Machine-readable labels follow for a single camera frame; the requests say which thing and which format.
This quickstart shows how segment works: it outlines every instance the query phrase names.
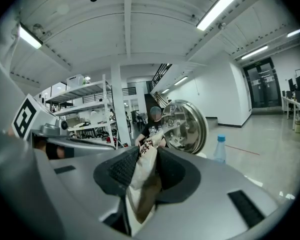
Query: stair railing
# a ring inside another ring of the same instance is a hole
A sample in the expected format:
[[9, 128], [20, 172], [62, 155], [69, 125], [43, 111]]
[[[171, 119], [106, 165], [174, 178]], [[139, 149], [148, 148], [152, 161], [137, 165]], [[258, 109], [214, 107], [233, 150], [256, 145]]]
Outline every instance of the stair railing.
[[157, 83], [159, 83], [160, 79], [167, 73], [168, 69], [172, 66], [172, 64], [161, 64], [158, 70], [156, 71], [151, 83], [150, 83], [150, 91], [152, 91]]
[[168, 105], [166, 100], [164, 98], [162, 98], [157, 91], [154, 94], [154, 99], [160, 105], [161, 108], [165, 108]]

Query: door frame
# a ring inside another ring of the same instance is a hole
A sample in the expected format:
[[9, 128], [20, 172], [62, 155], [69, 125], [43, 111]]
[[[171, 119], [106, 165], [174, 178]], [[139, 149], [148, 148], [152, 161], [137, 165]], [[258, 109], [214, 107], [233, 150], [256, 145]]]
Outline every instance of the door frame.
[[[270, 64], [270, 67], [272, 69], [272, 74], [273, 74], [274, 81], [275, 81], [276, 92], [277, 92], [277, 95], [278, 95], [278, 106], [280, 106], [280, 107], [282, 106], [282, 99], [281, 99], [281, 92], [280, 92], [280, 85], [279, 85], [277, 71], [275, 69], [275, 65], [274, 65], [272, 59], [269, 57], [269, 58], [265, 58], [265, 59], [256, 61], [256, 62], [254, 62], [254, 63], [252, 63], [252, 64], [250, 64], [248, 66], [245, 66], [243, 68], [245, 76], [246, 76], [246, 80], [248, 82], [249, 90], [250, 90], [252, 108], [254, 108], [253, 105], [255, 104], [255, 98], [254, 98], [254, 93], [253, 93], [253, 89], [252, 89], [250, 77], [249, 77], [249, 74], [248, 74], [248, 70], [256, 68], [256, 70], [258, 71], [258, 73], [261, 73], [262, 72], [261, 66], [265, 65], [265, 64], [268, 64], [268, 63]], [[266, 108], [268, 108], [269, 107], [269, 103], [268, 103], [267, 92], [265, 90], [265, 82], [264, 82], [264, 80], [261, 77], [260, 77], [260, 82], [261, 82], [261, 85], [264, 88], [264, 90], [263, 90], [264, 102], [266, 103]]]

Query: white shelf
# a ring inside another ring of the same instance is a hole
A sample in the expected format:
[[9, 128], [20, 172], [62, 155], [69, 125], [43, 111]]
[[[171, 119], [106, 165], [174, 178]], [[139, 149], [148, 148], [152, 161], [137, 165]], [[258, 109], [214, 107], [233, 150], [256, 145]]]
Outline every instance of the white shelf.
[[[114, 124], [115, 122], [116, 122], [115, 120], [110, 121], [110, 125]], [[87, 130], [87, 129], [99, 128], [99, 127], [106, 127], [106, 126], [108, 126], [107, 122], [93, 123], [93, 124], [89, 124], [87, 126], [69, 127], [68, 131], [69, 132], [73, 132], [73, 131], [80, 131], [80, 130]]]
[[107, 142], [106, 140], [102, 140], [102, 138], [85, 138], [84, 141], [85, 142], [91, 142], [91, 143], [111, 145], [111, 143]]
[[76, 113], [79, 113], [79, 112], [104, 107], [105, 104], [107, 104], [108, 106], [111, 107], [111, 104], [108, 101], [92, 101], [92, 102], [89, 102], [89, 103], [84, 103], [83, 105], [80, 105], [80, 106], [66, 108], [66, 109], [63, 109], [61, 111], [54, 112], [53, 114], [57, 117], [65, 116], [65, 115], [69, 115], [69, 114], [76, 114]]
[[[110, 91], [111, 88], [108, 84], [106, 84], [106, 90]], [[76, 88], [71, 88], [64, 92], [61, 92], [55, 96], [47, 98], [45, 102], [55, 102], [55, 103], [63, 103], [70, 100], [75, 100], [78, 98], [86, 97], [89, 95], [94, 95], [97, 93], [102, 93], [103, 90], [103, 81], [88, 83]]]

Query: desk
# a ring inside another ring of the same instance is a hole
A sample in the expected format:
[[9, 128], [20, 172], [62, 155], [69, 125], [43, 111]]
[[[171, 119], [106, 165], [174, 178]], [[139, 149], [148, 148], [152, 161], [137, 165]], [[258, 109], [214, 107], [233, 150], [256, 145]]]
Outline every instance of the desk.
[[287, 97], [281, 97], [282, 98], [282, 110], [285, 111], [285, 103], [286, 103], [286, 119], [289, 119], [289, 103], [293, 104], [293, 125], [292, 130], [295, 129], [296, 126], [296, 107], [300, 108], [300, 103], [297, 101], [294, 101], [292, 99], [289, 99]]

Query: gray floor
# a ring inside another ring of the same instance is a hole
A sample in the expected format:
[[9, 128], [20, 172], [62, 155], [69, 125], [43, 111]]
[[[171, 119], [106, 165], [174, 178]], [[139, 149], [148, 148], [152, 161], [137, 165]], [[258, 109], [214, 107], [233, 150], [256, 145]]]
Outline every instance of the gray floor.
[[252, 115], [282, 115], [281, 106], [253, 108]]
[[260, 182], [282, 204], [287, 194], [296, 197], [300, 187], [300, 133], [292, 130], [292, 123], [286, 115], [252, 115], [243, 128], [233, 128], [209, 119], [202, 152], [212, 159], [218, 134], [225, 134], [226, 163]]

